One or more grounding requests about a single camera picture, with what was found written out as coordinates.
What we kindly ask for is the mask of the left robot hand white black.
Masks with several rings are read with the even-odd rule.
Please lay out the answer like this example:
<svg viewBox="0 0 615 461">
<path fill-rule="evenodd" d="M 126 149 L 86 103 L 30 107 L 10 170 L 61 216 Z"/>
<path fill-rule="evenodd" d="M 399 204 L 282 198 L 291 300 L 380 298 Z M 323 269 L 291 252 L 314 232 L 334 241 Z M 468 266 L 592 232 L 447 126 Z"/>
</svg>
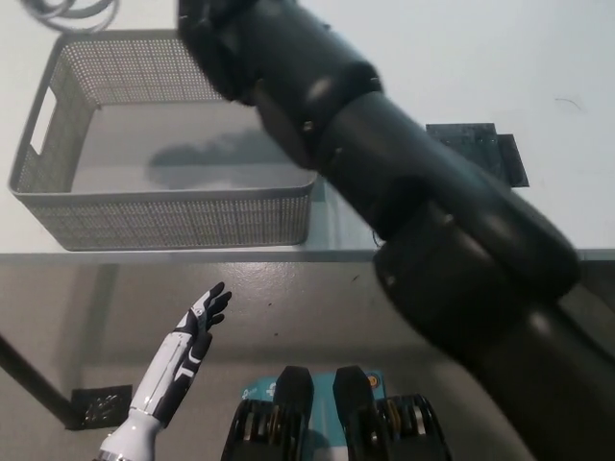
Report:
<svg viewBox="0 0 615 461">
<path fill-rule="evenodd" d="M 231 296 L 219 282 L 187 310 L 150 362 L 131 402 L 133 410 L 169 425 L 208 353 L 210 329 L 224 320 Z"/>
</svg>

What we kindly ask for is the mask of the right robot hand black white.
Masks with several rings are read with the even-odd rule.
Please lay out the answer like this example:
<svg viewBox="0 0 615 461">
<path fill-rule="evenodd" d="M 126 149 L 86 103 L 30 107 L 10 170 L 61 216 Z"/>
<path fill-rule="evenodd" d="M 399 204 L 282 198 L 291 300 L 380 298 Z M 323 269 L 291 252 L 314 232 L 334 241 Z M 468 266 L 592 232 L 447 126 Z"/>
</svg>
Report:
<svg viewBox="0 0 615 461">
<path fill-rule="evenodd" d="M 177 35 L 213 88 L 226 100 L 252 107 L 254 78 L 243 66 L 231 30 L 253 1 L 180 0 Z"/>
</svg>

